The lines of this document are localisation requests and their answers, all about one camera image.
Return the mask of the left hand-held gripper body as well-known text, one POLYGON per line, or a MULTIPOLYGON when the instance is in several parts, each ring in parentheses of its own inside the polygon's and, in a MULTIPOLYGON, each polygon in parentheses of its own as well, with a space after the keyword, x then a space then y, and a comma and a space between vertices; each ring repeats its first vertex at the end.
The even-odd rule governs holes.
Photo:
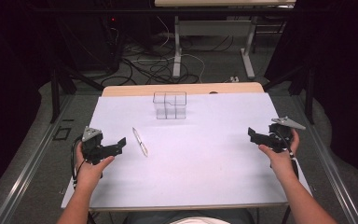
POLYGON ((82 136, 83 158, 86 162, 96 165, 106 158, 102 146, 103 133, 101 130, 86 127, 82 136))

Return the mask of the black metal stand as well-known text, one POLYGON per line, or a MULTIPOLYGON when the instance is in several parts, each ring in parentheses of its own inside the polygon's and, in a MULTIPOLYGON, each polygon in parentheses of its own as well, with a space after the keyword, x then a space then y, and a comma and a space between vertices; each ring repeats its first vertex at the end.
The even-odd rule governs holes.
POLYGON ((263 85, 263 90, 268 91, 274 86, 282 82, 292 79, 292 84, 289 86, 290 95, 299 95, 302 90, 305 93, 305 106, 304 113, 310 124, 314 123, 313 120, 313 94, 314 94, 314 79, 315 67, 310 65, 299 65, 290 70, 289 72, 272 79, 267 84, 263 85))
POLYGON ((76 86, 73 82, 74 79, 79 79, 98 91, 104 89, 103 85, 98 84, 89 77, 85 77, 65 64, 58 63, 54 65, 50 71, 52 102, 51 123, 54 123, 61 114, 60 90, 63 90, 66 94, 76 93, 76 86))

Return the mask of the black computer tower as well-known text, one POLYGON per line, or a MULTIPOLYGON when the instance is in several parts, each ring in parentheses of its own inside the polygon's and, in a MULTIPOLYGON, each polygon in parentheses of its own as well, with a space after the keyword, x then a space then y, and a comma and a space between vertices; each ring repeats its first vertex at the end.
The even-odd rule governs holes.
POLYGON ((121 57, 122 33, 108 18, 68 16, 57 19, 76 69, 115 73, 121 57))

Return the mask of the person's torso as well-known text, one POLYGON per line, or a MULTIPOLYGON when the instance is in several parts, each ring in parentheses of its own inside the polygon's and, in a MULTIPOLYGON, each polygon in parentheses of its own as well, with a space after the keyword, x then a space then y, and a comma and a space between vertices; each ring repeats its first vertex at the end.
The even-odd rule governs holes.
POLYGON ((125 224, 255 224, 247 209, 132 212, 125 224))

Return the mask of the person's right hand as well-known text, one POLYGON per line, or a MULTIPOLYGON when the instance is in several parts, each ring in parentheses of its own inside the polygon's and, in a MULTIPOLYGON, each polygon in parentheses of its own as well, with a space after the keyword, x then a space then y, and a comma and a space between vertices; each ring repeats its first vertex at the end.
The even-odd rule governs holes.
POLYGON ((295 129, 291 129, 293 139, 290 144, 290 150, 276 153, 265 145, 259 145, 258 148, 270 159, 270 166, 279 181, 293 178, 297 180, 296 172, 292 165, 291 155, 295 156, 299 146, 299 136, 295 129))

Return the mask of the person's left hand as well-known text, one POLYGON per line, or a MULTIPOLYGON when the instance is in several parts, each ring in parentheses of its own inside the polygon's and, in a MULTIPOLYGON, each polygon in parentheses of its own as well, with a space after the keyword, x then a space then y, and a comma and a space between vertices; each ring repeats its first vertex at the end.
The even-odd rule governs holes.
POLYGON ((78 189, 90 189, 94 190, 97 186, 103 170, 115 159, 113 156, 109 156, 98 164, 93 165, 87 163, 82 154, 82 144, 76 147, 76 187, 78 189))

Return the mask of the clear plastic organizer box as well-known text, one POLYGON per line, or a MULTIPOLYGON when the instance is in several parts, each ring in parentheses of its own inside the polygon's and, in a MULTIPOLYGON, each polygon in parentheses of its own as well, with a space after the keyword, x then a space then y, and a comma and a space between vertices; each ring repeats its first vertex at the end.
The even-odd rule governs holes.
POLYGON ((185 91, 156 91, 153 104, 157 119, 185 119, 186 92, 185 91))

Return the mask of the metal floor rail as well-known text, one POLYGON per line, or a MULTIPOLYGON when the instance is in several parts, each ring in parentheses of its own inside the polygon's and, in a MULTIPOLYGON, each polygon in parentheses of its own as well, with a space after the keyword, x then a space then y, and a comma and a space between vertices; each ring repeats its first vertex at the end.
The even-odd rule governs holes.
POLYGON ((43 95, 36 118, 0 179, 0 224, 8 224, 41 164, 58 122, 51 123, 50 95, 43 95))
POLYGON ((341 206, 346 219, 349 224, 358 224, 358 210, 340 177, 338 168, 331 157, 331 153, 322 141, 321 136, 318 134, 316 128, 309 122, 305 115, 305 106, 303 105, 299 96, 293 96, 292 100, 296 106, 296 110, 300 114, 302 121, 304 122, 308 132, 311 135, 312 140, 316 144, 316 153, 324 168, 327 178, 329 179, 330 185, 337 197, 337 200, 341 206))

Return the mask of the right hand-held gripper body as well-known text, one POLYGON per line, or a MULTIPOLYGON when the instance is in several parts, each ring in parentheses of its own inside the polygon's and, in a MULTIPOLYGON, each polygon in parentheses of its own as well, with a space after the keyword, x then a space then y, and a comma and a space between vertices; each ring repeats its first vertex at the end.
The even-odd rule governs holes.
POLYGON ((272 138, 272 146, 274 152, 281 153, 289 148, 289 144, 293 139, 292 129, 305 130, 306 127, 289 119, 288 117, 272 119, 273 123, 269 125, 269 136, 272 138))

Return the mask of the white desk with metal legs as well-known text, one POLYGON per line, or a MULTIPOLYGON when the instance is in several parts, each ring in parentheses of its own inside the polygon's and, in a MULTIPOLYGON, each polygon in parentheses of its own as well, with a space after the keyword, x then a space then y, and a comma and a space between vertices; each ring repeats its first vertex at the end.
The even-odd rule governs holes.
MULTIPOLYGON (((290 9, 296 0, 154 0, 156 7, 168 9, 191 9, 199 16, 202 9, 290 9)), ((244 36, 245 47, 241 49, 242 62, 248 78, 254 79, 255 73, 250 60, 250 51, 255 37, 258 16, 251 16, 247 20, 201 20, 190 19, 185 21, 178 16, 174 17, 175 54, 173 63, 173 77, 181 75, 181 60, 183 57, 180 40, 182 36, 244 36)))

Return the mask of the silver pen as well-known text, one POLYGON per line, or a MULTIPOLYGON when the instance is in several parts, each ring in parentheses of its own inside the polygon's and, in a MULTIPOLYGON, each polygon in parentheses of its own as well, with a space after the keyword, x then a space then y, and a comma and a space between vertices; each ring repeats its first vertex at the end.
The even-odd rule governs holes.
POLYGON ((144 155, 146 157, 148 157, 148 150, 147 150, 144 142, 142 141, 140 135, 138 134, 137 130, 134 127, 132 127, 132 132, 133 132, 133 134, 134 134, 134 136, 135 136, 135 138, 136 138, 141 150, 143 151, 144 155))

